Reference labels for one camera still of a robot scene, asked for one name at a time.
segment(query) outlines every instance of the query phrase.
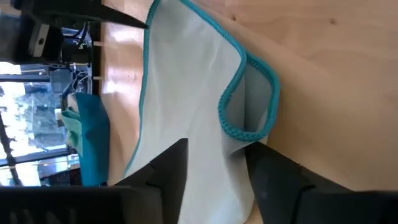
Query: microfiber cloth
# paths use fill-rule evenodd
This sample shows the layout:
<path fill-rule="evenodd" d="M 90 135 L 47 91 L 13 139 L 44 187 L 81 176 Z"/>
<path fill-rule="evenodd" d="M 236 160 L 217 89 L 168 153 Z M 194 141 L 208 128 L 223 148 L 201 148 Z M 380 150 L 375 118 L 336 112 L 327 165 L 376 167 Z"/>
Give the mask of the microfiber cloth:
<path fill-rule="evenodd" d="M 78 151 L 84 186 L 96 186 L 108 179 L 109 118 L 99 96 L 76 93 L 78 113 L 62 112 L 68 142 Z"/>
<path fill-rule="evenodd" d="M 277 75 L 190 1 L 155 0 L 147 24 L 140 137 L 124 176 L 187 138 L 179 223 L 242 224 L 254 200 L 242 148 L 274 125 Z"/>

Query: wooden surface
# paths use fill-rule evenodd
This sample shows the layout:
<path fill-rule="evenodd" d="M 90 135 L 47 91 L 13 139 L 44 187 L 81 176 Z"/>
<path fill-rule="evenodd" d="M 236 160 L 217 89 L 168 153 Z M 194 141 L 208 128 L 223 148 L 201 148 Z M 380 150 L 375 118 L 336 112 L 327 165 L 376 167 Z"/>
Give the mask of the wooden surface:
<path fill-rule="evenodd" d="M 398 189 L 398 3 L 199 2 L 280 76 L 279 114 L 268 145 L 351 189 Z M 105 3 L 145 20 L 150 1 Z M 111 121 L 111 184 L 138 137 L 142 40 L 139 29 L 104 25 L 102 98 Z M 248 223 L 262 223 L 256 209 L 251 218 Z"/>

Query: wooden table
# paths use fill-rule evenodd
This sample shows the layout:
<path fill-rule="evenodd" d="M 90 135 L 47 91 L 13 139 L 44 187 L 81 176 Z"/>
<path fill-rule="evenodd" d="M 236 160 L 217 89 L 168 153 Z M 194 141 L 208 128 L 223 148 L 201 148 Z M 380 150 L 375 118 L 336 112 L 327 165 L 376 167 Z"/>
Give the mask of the wooden table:
<path fill-rule="evenodd" d="M 398 189 L 398 12 L 393 0 L 199 0 L 282 83 L 269 143 L 353 190 Z M 105 0 L 142 19 L 150 0 Z M 105 24 L 109 183 L 138 138 L 143 31 Z M 254 209 L 248 223 L 261 223 Z"/>

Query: teal towel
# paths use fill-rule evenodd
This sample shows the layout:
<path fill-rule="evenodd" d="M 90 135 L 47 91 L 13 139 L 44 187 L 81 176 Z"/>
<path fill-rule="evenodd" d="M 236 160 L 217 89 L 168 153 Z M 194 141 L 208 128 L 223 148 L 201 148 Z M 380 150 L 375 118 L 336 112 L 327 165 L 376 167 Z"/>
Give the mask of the teal towel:
<path fill-rule="evenodd" d="M 79 153 L 83 185 L 96 186 L 108 179 L 109 118 L 99 96 L 76 93 L 76 102 L 79 113 L 63 111 L 63 121 Z"/>

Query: white cloth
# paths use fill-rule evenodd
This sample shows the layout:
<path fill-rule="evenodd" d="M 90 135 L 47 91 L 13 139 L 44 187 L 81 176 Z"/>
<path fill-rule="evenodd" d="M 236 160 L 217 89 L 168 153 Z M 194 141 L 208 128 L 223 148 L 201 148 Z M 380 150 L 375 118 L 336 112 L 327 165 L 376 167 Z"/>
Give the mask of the white cloth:
<path fill-rule="evenodd" d="M 188 1 L 155 0 L 147 23 L 141 135 L 125 176 L 188 138 L 179 223 L 243 223 L 254 196 L 239 149 L 272 127 L 277 78 Z"/>

